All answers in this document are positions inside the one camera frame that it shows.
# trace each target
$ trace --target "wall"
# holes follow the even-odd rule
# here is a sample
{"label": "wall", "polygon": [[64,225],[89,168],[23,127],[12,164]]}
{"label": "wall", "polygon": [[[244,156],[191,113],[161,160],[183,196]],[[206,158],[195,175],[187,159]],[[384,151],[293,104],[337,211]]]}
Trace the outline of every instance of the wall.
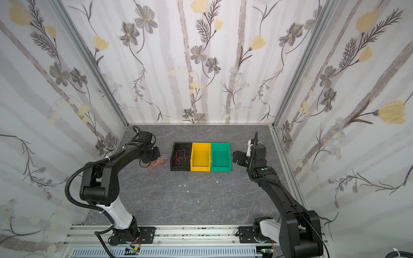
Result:
{"label": "wall", "polygon": [[335,257],[413,251],[412,11],[339,1],[276,127]]}
{"label": "wall", "polygon": [[130,123],[271,123],[325,1],[63,2]]}
{"label": "wall", "polygon": [[[123,126],[47,1],[0,7],[0,253],[55,257],[85,213],[66,200],[67,178]],[[80,178],[72,187],[78,197]]]}

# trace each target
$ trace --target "black cable sheath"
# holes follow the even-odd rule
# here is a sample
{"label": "black cable sheath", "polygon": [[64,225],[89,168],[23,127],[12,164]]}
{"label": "black cable sheath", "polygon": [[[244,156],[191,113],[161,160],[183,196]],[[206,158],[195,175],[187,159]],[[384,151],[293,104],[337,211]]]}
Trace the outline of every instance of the black cable sheath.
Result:
{"label": "black cable sheath", "polygon": [[247,170],[248,177],[251,181],[254,181],[251,177],[251,172],[252,172],[252,162],[254,161],[254,155],[255,155],[255,146],[256,146],[257,141],[258,141],[258,131],[255,131],[254,142],[252,143],[251,159],[249,160],[248,170]]}
{"label": "black cable sheath", "polygon": [[[409,257],[413,258],[413,253],[410,252],[405,252],[405,251],[399,251],[401,257]],[[386,255],[386,258],[393,258],[399,256],[399,253],[396,251],[390,252]]]}
{"label": "black cable sheath", "polygon": [[109,251],[109,249],[107,248],[106,244],[104,243],[102,237],[100,235],[105,234],[109,231],[111,231],[113,229],[113,227],[115,226],[115,223],[111,221],[111,226],[104,231],[95,231],[95,235],[97,236],[97,238],[99,239],[99,242],[102,244],[103,249],[106,251],[106,253],[109,255],[110,258],[115,258],[112,253]]}

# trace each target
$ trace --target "zip tie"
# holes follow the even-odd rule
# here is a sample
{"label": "zip tie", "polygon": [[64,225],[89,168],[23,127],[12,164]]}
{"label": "zip tie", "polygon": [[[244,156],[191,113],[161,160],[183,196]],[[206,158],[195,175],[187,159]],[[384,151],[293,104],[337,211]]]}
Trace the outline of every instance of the zip tie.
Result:
{"label": "zip tie", "polygon": [[396,248],[393,248],[393,250],[399,254],[399,255],[396,256],[396,257],[401,257],[400,252],[399,252]]}

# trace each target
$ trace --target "gray marble tabletop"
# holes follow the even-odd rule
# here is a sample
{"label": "gray marble tabletop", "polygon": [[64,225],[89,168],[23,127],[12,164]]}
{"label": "gray marble tabletop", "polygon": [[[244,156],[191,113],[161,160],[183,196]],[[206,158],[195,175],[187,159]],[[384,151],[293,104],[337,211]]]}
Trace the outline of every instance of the gray marble tabletop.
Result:
{"label": "gray marble tabletop", "polygon": [[[246,151],[247,141],[258,131],[267,148],[268,166],[288,188],[267,125],[141,125],[156,135],[156,146],[167,162],[147,171],[137,160],[119,174],[122,203],[138,224],[250,224],[255,218],[279,213],[270,197],[249,180],[244,167],[232,163],[231,172],[171,171],[169,158],[174,142],[227,142],[231,153]],[[129,126],[120,143],[132,139]],[[97,211],[90,211],[85,224],[107,224]]]}

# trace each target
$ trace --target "metal mounting plate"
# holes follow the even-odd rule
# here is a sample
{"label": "metal mounting plate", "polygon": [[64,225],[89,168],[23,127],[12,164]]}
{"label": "metal mounting plate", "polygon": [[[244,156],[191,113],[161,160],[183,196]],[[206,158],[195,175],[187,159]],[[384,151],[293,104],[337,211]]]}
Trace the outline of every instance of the metal mounting plate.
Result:
{"label": "metal mounting plate", "polygon": [[240,243],[242,244],[265,244],[265,243],[272,243],[271,239],[267,238],[265,241],[257,241],[254,238],[254,230],[252,227],[239,227],[238,234],[240,235]]}
{"label": "metal mounting plate", "polygon": [[155,229],[156,227],[139,227],[139,230],[142,236],[140,237],[139,241],[136,243],[152,244],[154,240],[154,236],[155,236]]}

